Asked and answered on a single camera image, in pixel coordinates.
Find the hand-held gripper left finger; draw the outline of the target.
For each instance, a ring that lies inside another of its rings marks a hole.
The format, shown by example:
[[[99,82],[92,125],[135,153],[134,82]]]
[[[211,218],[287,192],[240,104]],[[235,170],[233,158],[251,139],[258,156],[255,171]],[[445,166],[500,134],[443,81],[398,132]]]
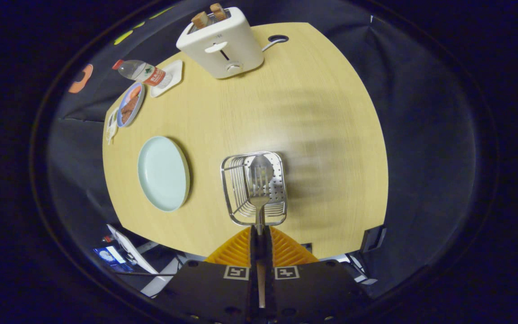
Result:
[[[248,324],[257,302],[257,234],[250,226],[203,261],[188,260],[165,287],[165,304],[188,323]]]

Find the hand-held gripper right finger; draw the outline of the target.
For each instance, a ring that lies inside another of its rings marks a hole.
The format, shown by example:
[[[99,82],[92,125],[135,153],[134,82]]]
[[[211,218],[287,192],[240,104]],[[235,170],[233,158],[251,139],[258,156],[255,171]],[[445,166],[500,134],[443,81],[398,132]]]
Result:
[[[264,232],[264,301],[270,324],[345,324],[370,305],[366,290],[338,260],[319,261],[281,230]]]

